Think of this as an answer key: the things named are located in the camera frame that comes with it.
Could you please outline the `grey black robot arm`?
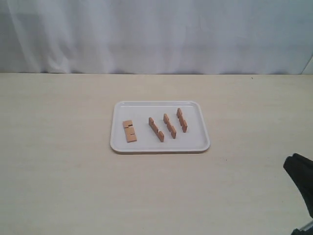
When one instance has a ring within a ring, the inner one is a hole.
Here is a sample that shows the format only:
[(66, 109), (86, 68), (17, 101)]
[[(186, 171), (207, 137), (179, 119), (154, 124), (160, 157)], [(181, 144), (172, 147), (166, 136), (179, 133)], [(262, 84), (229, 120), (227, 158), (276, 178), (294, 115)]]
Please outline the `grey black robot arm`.
[(298, 188), (310, 217), (313, 217), (313, 162), (294, 153), (288, 156), (283, 164), (284, 170)]

